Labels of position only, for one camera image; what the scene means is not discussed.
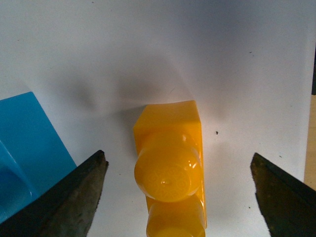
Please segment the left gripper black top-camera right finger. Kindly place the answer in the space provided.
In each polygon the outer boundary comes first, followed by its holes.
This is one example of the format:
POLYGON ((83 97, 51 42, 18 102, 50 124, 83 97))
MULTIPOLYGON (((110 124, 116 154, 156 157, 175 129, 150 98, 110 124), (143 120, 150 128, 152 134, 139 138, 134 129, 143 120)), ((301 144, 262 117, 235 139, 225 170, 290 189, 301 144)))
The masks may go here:
POLYGON ((250 165, 256 199, 272 237, 316 235, 316 192, 263 156, 250 165))

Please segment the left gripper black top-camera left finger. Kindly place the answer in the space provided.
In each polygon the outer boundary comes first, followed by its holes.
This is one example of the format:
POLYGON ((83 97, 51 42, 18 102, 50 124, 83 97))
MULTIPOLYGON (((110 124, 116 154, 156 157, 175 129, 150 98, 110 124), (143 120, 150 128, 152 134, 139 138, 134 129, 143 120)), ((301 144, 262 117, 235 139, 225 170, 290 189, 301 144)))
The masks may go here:
POLYGON ((2 237, 85 237, 109 163, 97 151, 38 199, 0 225, 2 237))

